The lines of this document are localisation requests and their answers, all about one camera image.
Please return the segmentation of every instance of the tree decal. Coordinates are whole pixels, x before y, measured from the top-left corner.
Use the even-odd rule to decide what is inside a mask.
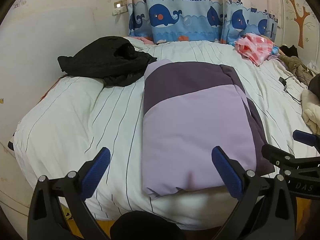
[[[306,8],[303,6],[303,16],[301,17],[297,11],[297,8],[296,8],[296,3],[295,3],[295,0],[289,0],[292,5],[293,5],[293,8],[294,8],[294,12],[296,14],[296,17],[294,18],[294,21],[299,25],[299,42],[298,42],[298,46],[303,48],[303,23],[304,23],[304,20],[307,16],[310,15],[309,12],[306,11]]]

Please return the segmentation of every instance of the black cloth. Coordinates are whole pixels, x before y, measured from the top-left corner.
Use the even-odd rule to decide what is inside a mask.
[[[103,78],[106,86],[125,87],[144,75],[148,64],[157,58],[135,51],[123,37],[97,39],[73,57],[60,56],[62,71],[72,76]]]
[[[292,57],[292,56],[298,57],[298,50],[294,45],[292,45],[290,48],[283,45],[280,47],[280,49],[288,57]]]
[[[122,215],[111,227],[110,236],[112,240],[186,240],[176,224],[145,211]]]
[[[320,74],[317,74],[313,79],[311,79],[308,89],[320,100]]]

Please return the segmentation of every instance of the bolt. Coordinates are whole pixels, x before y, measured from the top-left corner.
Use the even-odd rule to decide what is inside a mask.
[[[45,179],[46,179],[46,176],[45,176],[45,175],[42,175],[42,176],[39,177],[39,181],[40,181],[40,182],[44,182]]]
[[[252,177],[254,177],[256,174],[255,174],[255,172],[252,171],[252,170],[247,170],[247,175],[248,175],[250,178],[252,178]]]
[[[70,172],[68,173],[68,178],[72,179],[72,178],[74,178],[76,175],[77,175],[77,173],[76,173],[75,171],[70,171]]]
[[[284,180],[284,177],[283,177],[281,174],[278,174],[278,175],[277,175],[277,179],[278,179],[279,181],[283,181],[283,180]]]

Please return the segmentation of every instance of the black jacket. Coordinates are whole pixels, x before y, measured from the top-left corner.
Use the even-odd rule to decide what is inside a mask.
[[[311,79],[308,89],[320,100],[320,74],[317,74],[313,79]]]
[[[62,71],[72,76],[103,78],[106,86],[128,86],[144,75],[148,64],[157,58],[135,51],[125,38],[97,39],[73,57],[60,56]]]

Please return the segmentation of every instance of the orange fish print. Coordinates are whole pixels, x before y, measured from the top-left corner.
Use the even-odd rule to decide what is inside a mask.
[[[178,41],[189,41],[189,37],[188,37],[188,36],[185,36],[185,35],[181,35],[181,36],[178,38]]]

